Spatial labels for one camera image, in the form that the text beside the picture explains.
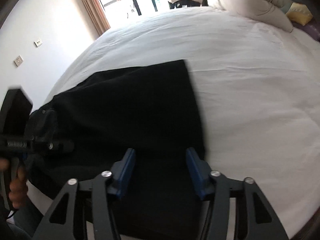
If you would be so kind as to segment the person left hand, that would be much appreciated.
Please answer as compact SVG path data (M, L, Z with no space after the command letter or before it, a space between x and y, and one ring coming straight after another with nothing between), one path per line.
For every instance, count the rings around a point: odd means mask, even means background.
M27 201L27 173L23 166L17 170L16 178L10 183L9 199L15 209L25 205Z

